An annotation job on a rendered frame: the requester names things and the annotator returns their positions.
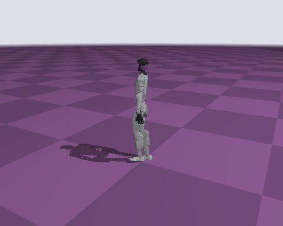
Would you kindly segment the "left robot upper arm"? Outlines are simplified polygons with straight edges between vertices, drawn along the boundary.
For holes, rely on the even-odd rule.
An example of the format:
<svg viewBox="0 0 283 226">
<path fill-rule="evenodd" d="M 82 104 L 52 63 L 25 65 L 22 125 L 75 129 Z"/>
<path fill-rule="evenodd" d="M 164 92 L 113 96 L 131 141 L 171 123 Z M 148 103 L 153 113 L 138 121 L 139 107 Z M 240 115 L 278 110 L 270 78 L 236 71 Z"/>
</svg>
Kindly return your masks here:
<svg viewBox="0 0 283 226">
<path fill-rule="evenodd" d="M 143 95 L 143 85 L 144 85 L 144 81 L 145 81 L 144 76 L 139 76 L 138 79 L 137 79 L 137 82 L 138 82 L 138 91 L 139 91 L 139 93 L 137 93 L 137 94 L 141 94 L 141 96 Z M 137 94 L 136 94 L 136 95 L 137 95 Z"/>
</svg>

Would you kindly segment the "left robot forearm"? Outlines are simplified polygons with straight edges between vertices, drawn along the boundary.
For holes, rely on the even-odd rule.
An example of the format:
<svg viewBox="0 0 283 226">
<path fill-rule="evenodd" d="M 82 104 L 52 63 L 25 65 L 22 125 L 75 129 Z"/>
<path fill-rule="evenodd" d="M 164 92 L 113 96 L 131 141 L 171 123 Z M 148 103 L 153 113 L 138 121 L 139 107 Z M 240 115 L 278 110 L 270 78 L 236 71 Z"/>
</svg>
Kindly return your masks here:
<svg viewBox="0 0 283 226">
<path fill-rule="evenodd" d="M 137 112 L 137 114 L 141 114 L 140 113 L 141 104 L 142 104 L 142 96 L 141 96 L 141 94 L 137 94 L 136 98 L 137 98 L 137 100 L 136 100 L 136 112 Z"/>
</svg>

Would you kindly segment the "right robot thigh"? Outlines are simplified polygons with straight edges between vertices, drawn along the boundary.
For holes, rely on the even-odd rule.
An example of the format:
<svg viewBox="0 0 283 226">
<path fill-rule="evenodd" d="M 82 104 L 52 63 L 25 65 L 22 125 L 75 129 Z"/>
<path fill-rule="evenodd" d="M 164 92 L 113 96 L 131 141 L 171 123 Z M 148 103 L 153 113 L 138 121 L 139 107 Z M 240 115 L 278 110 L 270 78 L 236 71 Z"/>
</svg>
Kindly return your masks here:
<svg viewBox="0 0 283 226">
<path fill-rule="evenodd" d="M 148 112 L 148 110 L 147 110 Z M 144 114 L 146 115 L 147 112 Z M 145 116 L 143 115 L 143 121 L 145 122 Z M 147 130 L 144 129 L 145 123 L 144 124 L 140 124 L 140 132 L 143 134 L 143 137 L 147 137 L 149 135 L 149 132 Z"/>
</svg>

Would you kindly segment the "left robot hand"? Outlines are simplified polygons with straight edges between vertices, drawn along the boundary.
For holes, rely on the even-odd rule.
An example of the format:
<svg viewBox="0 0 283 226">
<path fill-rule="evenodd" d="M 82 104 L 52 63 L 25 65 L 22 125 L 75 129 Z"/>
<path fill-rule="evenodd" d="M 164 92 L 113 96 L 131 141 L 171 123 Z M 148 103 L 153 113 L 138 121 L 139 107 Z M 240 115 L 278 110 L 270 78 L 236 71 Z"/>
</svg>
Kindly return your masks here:
<svg viewBox="0 0 283 226">
<path fill-rule="evenodd" d="M 138 124 L 144 124 L 145 122 L 143 121 L 143 117 L 141 116 L 142 115 L 141 110 L 140 110 L 140 113 L 141 114 L 137 114 L 137 118 L 135 121 L 138 121 Z"/>
</svg>

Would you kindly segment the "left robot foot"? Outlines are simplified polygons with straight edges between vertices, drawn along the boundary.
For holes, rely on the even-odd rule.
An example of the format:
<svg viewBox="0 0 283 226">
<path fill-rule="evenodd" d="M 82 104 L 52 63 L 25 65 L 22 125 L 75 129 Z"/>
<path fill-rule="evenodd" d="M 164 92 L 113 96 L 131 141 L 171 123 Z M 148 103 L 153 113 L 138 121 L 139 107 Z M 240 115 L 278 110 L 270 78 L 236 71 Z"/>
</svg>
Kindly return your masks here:
<svg viewBox="0 0 283 226">
<path fill-rule="evenodd" d="M 138 156 L 135 156 L 135 157 L 131 157 L 129 158 L 129 160 L 131 161 L 144 161 L 144 156 L 141 156 L 140 158 Z"/>
</svg>

